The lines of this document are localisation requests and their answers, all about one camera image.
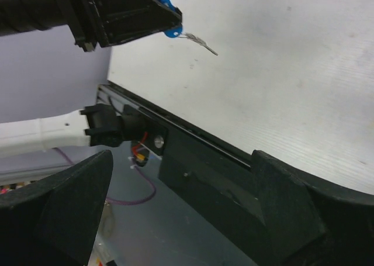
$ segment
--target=black mount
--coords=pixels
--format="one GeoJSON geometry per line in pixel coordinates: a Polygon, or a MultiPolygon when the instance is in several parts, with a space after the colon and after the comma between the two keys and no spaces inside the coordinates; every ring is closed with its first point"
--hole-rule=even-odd
{"type": "Polygon", "coordinates": [[[124,141],[140,139],[146,130],[143,116],[128,113],[117,116],[110,105],[87,106],[81,114],[87,117],[89,129],[85,134],[91,137],[90,146],[118,147],[124,141]]]}

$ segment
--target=wire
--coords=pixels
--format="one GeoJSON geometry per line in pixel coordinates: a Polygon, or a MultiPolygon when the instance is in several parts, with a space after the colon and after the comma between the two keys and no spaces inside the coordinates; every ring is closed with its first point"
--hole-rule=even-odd
{"type": "Polygon", "coordinates": [[[122,114],[121,111],[117,110],[117,108],[115,107],[115,105],[113,104],[113,101],[112,101],[112,98],[108,95],[108,102],[109,102],[109,105],[111,107],[113,107],[113,109],[115,110],[115,112],[117,112],[118,114],[122,114]]]}
{"type": "Polygon", "coordinates": [[[59,155],[61,155],[66,160],[66,162],[69,163],[69,165],[74,165],[74,162],[61,149],[53,148],[53,150],[58,152],[59,155]]]}
{"type": "MultiPolygon", "coordinates": [[[[144,140],[147,138],[147,132],[145,132],[144,134],[144,137],[142,139],[142,142],[144,142],[144,140]]],[[[56,152],[59,153],[59,155],[61,155],[62,157],[64,157],[64,159],[69,163],[69,165],[74,165],[74,162],[60,149],[60,148],[53,148],[53,150],[55,150],[56,152]]],[[[136,206],[136,205],[140,205],[142,203],[146,203],[148,202],[150,199],[152,199],[153,197],[155,197],[156,195],[156,186],[153,184],[153,182],[148,178],[148,176],[146,176],[138,167],[138,165],[135,163],[134,161],[134,158],[131,158],[131,162],[133,164],[133,167],[135,168],[135,170],[140,174],[141,177],[143,177],[147,182],[148,184],[150,185],[150,187],[152,188],[152,193],[149,194],[149,196],[143,198],[143,199],[140,199],[140,200],[135,200],[135,201],[121,201],[121,200],[116,200],[116,199],[113,199],[113,198],[110,198],[110,197],[106,197],[106,200],[109,202],[109,203],[112,203],[114,205],[120,205],[120,206],[136,206]]]]}
{"type": "Polygon", "coordinates": [[[109,203],[113,203],[115,205],[121,205],[121,206],[136,206],[136,205],[140,205],[142,203],[146,203],[148,202],[150,199],[152,199],[153,197],[155,197],[156,195],[156,186],[153,184],[153,182],[148,178],[148,176],[146,176],[140,169],[139,167],[137,166],[137,164],[134,162],[134,159],[132,158],[131,159],[132,163],[133,163],[133,166],[135,168],[135,170],[140,174],[141,177],[143,177],[147,182],[148,184],[150,185],[150,187],[152,188],[152,193],[149,194],[149,196],[143,198],[143,199],[140,199],[140,200],[135,200],[135,201],[122,201],[122,200],[115,200],[115,199],[112,199],[110,197],[106,197],[106,200],[109,202],[109,203]]]}
{"type": "Polygon", "coordinates": [[[135,146],[131,148],[135,157],[138,155],[137,149],[145,142],[145,140],[147,139],[147,136],[148,136],[148,133],[145,132],[143,138],[141,139],[141,142],[139,142],[138,144],[136,144],[135,146]]]}
{"type": "Polygon", "coordinates": [[[218,56],[218,54],[212,48],[210,48],[208,46],[208,44],[203,39],[201,39],[200,37],[197,37],[192,33],[183,33],[181,35],[183,35],[183,36],[178,36],[178,38],[184,38],[184,39],[191,40],[191,41],[199,44],[200,46],[203,46],[204,48],[208,49],[212,54],[215,54],[216,56],[218,56]]]}

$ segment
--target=screw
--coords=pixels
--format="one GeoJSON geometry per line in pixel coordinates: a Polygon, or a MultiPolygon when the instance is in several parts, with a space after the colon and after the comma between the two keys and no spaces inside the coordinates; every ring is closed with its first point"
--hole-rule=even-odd
{"type": "Polygon", "coordinates": [[[164,146],[164,139],[162,138],[162,136],[156,136],[156,138],[154,139],[154,145],[156,146],[156,148],[158,149],[161,149],[163,146],[164,146]]]}

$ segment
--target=black cylinder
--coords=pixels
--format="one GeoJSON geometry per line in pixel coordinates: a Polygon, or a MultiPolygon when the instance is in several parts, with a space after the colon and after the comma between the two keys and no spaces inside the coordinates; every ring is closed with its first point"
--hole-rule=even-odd
{"type": "Polygon", "coordinates": [[[56,0],[0,0],[0,36],[64,24],[56,0]]]}

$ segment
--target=white plastic tube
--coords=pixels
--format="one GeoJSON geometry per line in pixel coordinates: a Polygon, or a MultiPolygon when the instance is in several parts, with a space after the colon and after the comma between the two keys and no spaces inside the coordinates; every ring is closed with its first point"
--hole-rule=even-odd
{"type": "Polygon", "coordinates": [[[63,146],[89,146],[85,115],[69,114],[0,124],[0,158],[63,146]]]}

